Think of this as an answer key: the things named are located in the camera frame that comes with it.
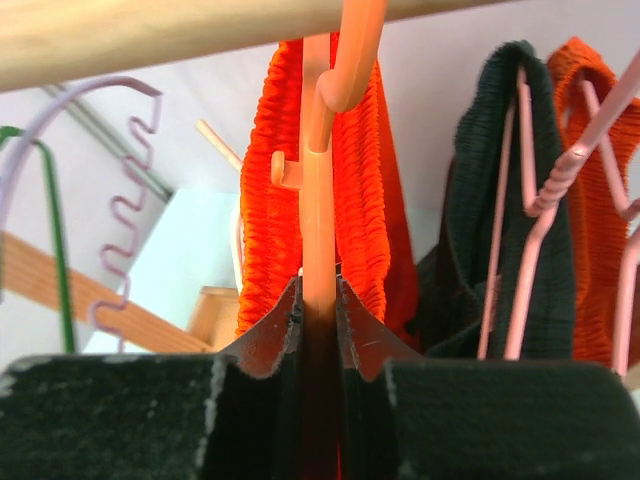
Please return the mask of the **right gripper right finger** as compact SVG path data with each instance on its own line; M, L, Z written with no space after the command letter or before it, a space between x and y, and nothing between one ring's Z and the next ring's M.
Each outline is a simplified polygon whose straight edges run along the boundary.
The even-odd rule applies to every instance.
M618 377L557 361L427 359L338 279L345 479L635 479Z

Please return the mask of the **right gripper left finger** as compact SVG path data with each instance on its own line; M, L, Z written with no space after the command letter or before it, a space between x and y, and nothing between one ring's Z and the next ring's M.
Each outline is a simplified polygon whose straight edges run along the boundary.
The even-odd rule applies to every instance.
M5 479L298 479L301 284L215 354L28 356L1 377Z

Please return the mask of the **bright orange shorts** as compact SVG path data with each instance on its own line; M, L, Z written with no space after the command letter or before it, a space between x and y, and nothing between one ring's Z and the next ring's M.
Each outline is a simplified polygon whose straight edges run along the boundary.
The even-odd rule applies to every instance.
M277 303L302 265L295 191L271 181L271 157L297 160L303 42L279 44L269 64L240 179L244 229L243 289L236 333L244 334ZM405 325L418 298L403 191L380 68L364 96L336 116L332 132L336 258L364 306L412 348Z

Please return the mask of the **orange plastic hanger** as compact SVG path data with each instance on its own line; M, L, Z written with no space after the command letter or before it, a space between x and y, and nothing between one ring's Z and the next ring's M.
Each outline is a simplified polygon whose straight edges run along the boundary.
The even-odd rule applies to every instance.
M338 473L339 380L331 135L335 116L367 88L387 11L385 1L347 1L338 47L320 34L303 41L299 159L276 151L274 184L299 192L302 237L302 469L305 479Z

